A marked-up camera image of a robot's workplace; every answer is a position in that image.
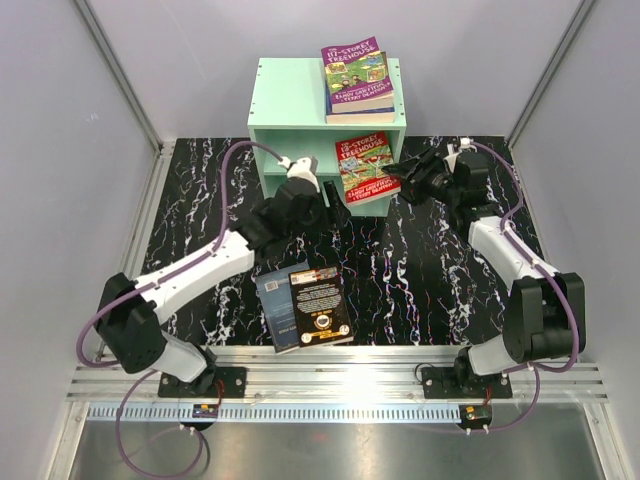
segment purple book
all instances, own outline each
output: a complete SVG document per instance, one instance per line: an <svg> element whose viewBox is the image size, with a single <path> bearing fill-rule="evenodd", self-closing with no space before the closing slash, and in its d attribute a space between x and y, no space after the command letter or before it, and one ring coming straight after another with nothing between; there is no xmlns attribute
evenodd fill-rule
<svg viewBox="0 0 640 480"><path fill-rule="evenodd" d="M375 37L322 49L333 113L393 106L386 58Z"/></svg>

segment barcode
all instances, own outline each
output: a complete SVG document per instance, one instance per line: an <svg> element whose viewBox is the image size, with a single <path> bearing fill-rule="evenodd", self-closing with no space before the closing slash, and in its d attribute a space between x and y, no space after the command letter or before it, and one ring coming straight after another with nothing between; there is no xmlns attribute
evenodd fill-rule
<svg viewBox="0 0 640 480"><path fill-rule="evenodd" d="M267 292L270 292L271 290L275 290L278 288L278 282L277 281L267 282L264 284L264 288Z"/></svg>

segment red book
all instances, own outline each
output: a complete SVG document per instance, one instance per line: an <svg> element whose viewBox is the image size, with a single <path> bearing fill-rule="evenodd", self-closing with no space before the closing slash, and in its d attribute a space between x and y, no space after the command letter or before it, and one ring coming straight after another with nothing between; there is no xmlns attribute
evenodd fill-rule
<svg viewBox="0 0 640 480"><path fill-rule="evenodd" d="M382 171L382 167L393 163L386 133L338 142L336 153L347 206L361 205L400 191L400 180Z"/></svg>

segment black book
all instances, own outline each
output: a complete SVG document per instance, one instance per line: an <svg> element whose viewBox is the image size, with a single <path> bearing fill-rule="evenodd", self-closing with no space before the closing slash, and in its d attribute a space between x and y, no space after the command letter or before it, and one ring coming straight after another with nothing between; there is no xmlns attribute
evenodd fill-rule
<svg viewBox="0 0 640 480"><path fill-rule="evenodd" d="M300 347L353 340L353 329L336 267L289 275Z"/></svg>

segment blue book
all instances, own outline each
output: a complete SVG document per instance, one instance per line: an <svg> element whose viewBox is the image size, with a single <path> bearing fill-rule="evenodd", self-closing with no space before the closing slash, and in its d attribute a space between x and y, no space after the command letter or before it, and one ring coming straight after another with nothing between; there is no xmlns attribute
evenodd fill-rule
<svg viewBox="0 0 640 480"><path fill-rule="evenodd" d="M396 109L376 108L375 110L360 110L358 112L333 113L331 111L331 94L327 82L324 82L324 106L327 123L335 124L358 124L358 123L393 123L396 116Z"/></svg>
<svg viewBox="0 0 640 480"><path fill-rule="evenodd" d="M299 348L296 318L293 313L289 274L309 270L307 262L276 270L256 278L256 287L276 353Z"/></svg>

